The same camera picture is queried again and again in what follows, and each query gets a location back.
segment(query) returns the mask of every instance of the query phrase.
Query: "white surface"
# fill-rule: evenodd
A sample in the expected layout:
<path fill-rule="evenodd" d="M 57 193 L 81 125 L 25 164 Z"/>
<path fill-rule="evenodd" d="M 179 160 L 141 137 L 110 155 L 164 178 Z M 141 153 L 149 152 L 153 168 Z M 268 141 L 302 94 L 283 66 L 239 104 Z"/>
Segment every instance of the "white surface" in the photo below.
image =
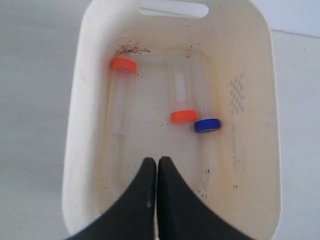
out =
<path fill-rule="evenodd" d="M 69 2 L 0 3 L 3 240 L 61 240 L 67 236 L 61 214 L 63 152 L 77 31 L 85 9 L 80 0 L 77 10 L 75 1 L 71 8 Z M 282 218 L 274 239 L 317 240 L 320 39 L 279 32 L 272 35 L 283 187 Z M 297 127 L 293 121 L 297 119 L 307 124 Z"/>
<path fill-rule="evenodd" d="M 254 238 L 270 238 L 279 221 L 281 189 L 274 63 L 265 19 L 248 1 L 197 0 L 209 8 L 201 19 L 144 16 L 139 2 L 94 0 L 82 20 L 63 174 L 68 230 L 81 230 L 109 208 L 118 197 L 116 183 L 124 190 L 144 157 L 168 155 L 209 208 Z M 122 156 L 109 157 L 106 148 L 113 142 L 106 137 L 106 112 L 112 89 L 108 75 L 101 76 L 101 62 L 109 65 L 124 48 L 150 57 L 173 50 L 183 51 L 179 58 L 184 59 L 191 51 L 205 53 L 208 95 L 215 93 L 210 107 L 222 129 L 196 134 L 192 124 L 171 124 L 166 79 L 172 79 L 163 63 L 141 57 Z M 188 70 L 182 66 L 177 71 Z"/>
<path fill-rule="evenodd" d="M 270 27 L 320 37 L 319 0 L 251 0 L 264 14 Z"/>

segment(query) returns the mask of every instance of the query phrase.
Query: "white plastic basket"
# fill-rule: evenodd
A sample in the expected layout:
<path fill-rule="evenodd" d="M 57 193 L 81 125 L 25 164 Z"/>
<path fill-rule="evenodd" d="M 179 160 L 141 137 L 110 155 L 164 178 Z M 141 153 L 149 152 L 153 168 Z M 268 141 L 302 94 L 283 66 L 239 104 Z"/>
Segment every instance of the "white plastic basket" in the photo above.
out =
<path fill-rule="evenodd" d="M 259 240 L 275 233 L 281 185 L 268 25 L 248 0 L 184 1 L 206 5 L 208 15 L 145 16 L 138 9 L 141 0 L 93 0 L 83 17 L 62 191 L 70 234 L 86 227 L 119 197 L 115 177 L 124 189 L 144 157 L 161 156 L 171 156 L 193 191 L 228 223 Z M 118 162 L 108 158 L 109 89 L 101 67 L 123 49 L 205 53 L 211 68 L 212 107 L 222 121 L 221 130 L 197 134 L 185 125 L 171 124 L 162 61 L 138 59 L 141 67 L 131 89 L 127 133 L 121 140 L 124 157 Z"/>

